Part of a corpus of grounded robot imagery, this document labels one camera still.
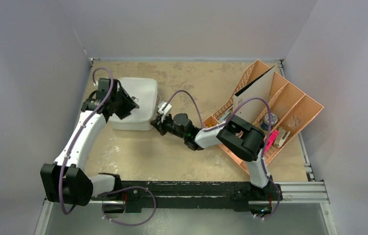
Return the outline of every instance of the wooden tabletop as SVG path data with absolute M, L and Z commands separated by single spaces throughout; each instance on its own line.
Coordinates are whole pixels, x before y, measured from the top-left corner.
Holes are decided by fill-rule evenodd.
M 158 82 L 162 100 L 168 100 L 179 89 L 192 94 L 203 120 L 214 113 L 231 96 L 245 68 L 251 63 L 209 62 L 94 62 L 92 70 L 106 67 L 114 78 L 142 77 Z M 107 77 L 105 71 L 97 77 Z M 84 98 L 95 87 L 90 77 Z M 197 113 L 191 99 L 178 94 L 172 101 L 171 114 L 187 113 L 197 124 Z M 307 181 L 298 138 L 292 140 L 268 165 L 278 182 Z M 96 139 L 86 163 L 85 172 L 120 174 L 123 180 L 168 181 L 247 181 L 248 175 L 217 147 L 191 151 L 184 141 L 167 134 L 150 131 L 117 131 L 106 125 Z

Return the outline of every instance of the gray wall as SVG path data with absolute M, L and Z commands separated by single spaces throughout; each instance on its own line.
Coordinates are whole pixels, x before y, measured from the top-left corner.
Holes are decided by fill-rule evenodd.
M 89 57 L 284 58 L 317 0 L 63 0 Z
M 70 137 L 88 60 L 57 0 L 0 1 L 0 234 L 33 234 L 40 179 Z
M 368 1 L 319 0 L 285 72 L 325 106 L 303 134 L 339 234 L 367 235 Z

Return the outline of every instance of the purple cable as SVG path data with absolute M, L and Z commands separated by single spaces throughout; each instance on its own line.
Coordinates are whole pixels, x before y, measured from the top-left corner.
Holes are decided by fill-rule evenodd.
M 243 101 L 239 106 L 237 106 L 237 108 L 233 111 L 233 113 L 230 115 L 230 117 L 226 120 L 225 122 L 225 125 L 227 125 L 230 120 L 236 115 L 237 111 L 239 111 L 239 109 L 245 105 L 247 102 L 251 101 L 251 100 L 260 100 L 262 101 L 265 106 L 266 106 L 266 109 L 268 110 L 268 115 L 271 117 L 271 107 L 269 106 L 268 102 L 266 102 L 266 100 L 260 98 L 260 97 L 251 97 L 245 101 Z M 265 146 L 268 145 L 268 142 L 269 142 L 269 136 L 271 134 L 271 130 L 272 130 L 272 119 L 270 118 L 269 119 L 269 125 L 268 125 L 268 133 L 266 133 L 266 140 L 265 140 Z M 268 171 L 266 170 L 266 166 L 265 166 L 265 151 L 264 149 L 262 149 L 262 154 L 260 156 L 260 162 L 262 164 L 262 168 L 263 168 L 263 171 L 265 172 L 265 174 L 268 174 Z M 269 181 L 273 184 L 273 186 L 276 188 L 276 191 L 277 191 L 277 203 L 276 203 L 276 206 L 275 206 L 275 209 L 272 210 L 272 212 L 266 216 L 266 217 L 262 217 L 263 219 L 267 219 L 269 217 L 271 217 L 276 211 L 277 211 L 277 208 L 279 207 L 279 203 L 280 203 L 280 190 L 279 188 L 277 187 L 277 185 L 272 181 L 271 177 L 267 176 Z
M 184 92 L 186 93 L 190 98 L 191 100 L 193 101 L 193 104 L 194 106 L 196 107 L 196 110 L 197 110 L 197 115 L 198 115 L 198 119 L 200 120 L 200 125 L 201 127 L 203 128 L 204 125 L 203 125 L 203 121 L 201 120 L 201 114 L 200 114 L 200 111 L 198 110 L 198 107 L 197 107 L 197 104 L 196 104 L 196 101 L 194 100 L 194 98 L 190 95 L 190 93 L 188 93 L 188 91 L 185 91 L 185 90 L 178 90 L 176 92 L 174 92 L 172 94 L 172 96 L 170 97 L 170 99 L 167 101 L 167 103 L 164 105 L 164 107 L 161 109 L 162 111 L 164 111 L 164 109 L 167 107 L 167 105 L 171 102 L 172 98 L 174 98 L 174 96 L 177 94 L 177 93 L 180 93 L 180 92 Z
M 103 213 L 103 217 L 107 220 L 109 220 L 110 222 L 112 223 L 115 223 L 115 224 L 120 224 L 120 225 L 123 225 L 123 226 L 129 226 L 129 227 L 133 227 L 133 226 L 139 226 L 139 225 L 142 225 L 142 224 L 145 224 L 146 222 L 148 222 L 155 214 L 155 211 L 157 209 L 157 203 L 155 201 L 155 196 L 151 193 L 150 190 L 148 190 L 147 188 L 144 188 L 144 187 L 141 187 L 141 186 L 131 186 L 131 187 L 127 187 L 127 188 L 123 188 L 123 189 L 120 189 L 120 190 L 117 190 L 117 191 L 113 191 L 113 192 L 107 192 L 105 193 L 105 195 L 110 195 L 110 194 L 116 194 L 116 193 L 120 193 L 120 192 L 123 192 L 123 191 L 126 191 L 126 190 L 129 190 L 129 189 L 134 189 L 134 188 L 140 188 L 140 189 L 143 189 L 145 191 L 147 191 L 151 197 L 152 197 L 152 200 L 154 201 L 154 209 L 152 210 L 152 213 L 151 215 L 144 221 L 140 222 L 140 223 L 137 223 L 137 224 L 127 224 L 127 223 L 123 223 L 123 222 L 119 222 L 119 221 L 116 221 L 116 220 L 113 220 L 113 219 L 110 219 L 108 216 L 106 216 L 105 214 L 105 210 L 104 210 L 104 205 L 102 206 L 102 213 Z
M 105 70 L 106 72 L 109 73 L 109 76 L 111 78 L 111 84 L 109 86 L 109 90 L 106 93 L 106 96 L 103 98 L 103 100 L 99 103 L 99 105 L 91 112 L 91 114 L 85 119 L 85 121 L 82 123 L 82 125 L 80 126 L 80 128 L 77 130 L 76 135 L 74 135 L 68 149 L 66 152 L 66 156 L 63 159 L 63 164 L 62 167 L 60 168 L 60 175 L 59 175 L 59 201 L 60 201 L 60 207 L 62 208 L 62 212 L 63 214 L 70 214 L 71 211 L 74 209 L 74 205 L 69 209 L 69 211 L 66 210 L 65 208 L 65 203 L 63 201 L 63 175 L 64 175 L 64 171 L 65 171 L 65 167 L 68 161 L 68 157 L 70 156 L 70 153 L 74 147 L 74 144 L 76 143 L 77 139 L 80 136 L 80 133 L 82 133 L 82 130 L 86 127 L 86 124 L 88 123 L 88 121 L 92 118 L 93 115 L 96 114 L 96 112 L 103 106 L 103 104 L 106 102 L 106 100 L 108 99 L 108 97 L 110 96 L 111 92 L 112 92 L 112 88 L 114 87 L 114 77 L 112 76 L 112 73 L 109 69 L 107 68 L 97 68 L 93 71 L 92 73 L 92 80 L 93 82 L 95 82 L 95 78 L 94 75 L 96 73 L 96 71 L 98 70 Z

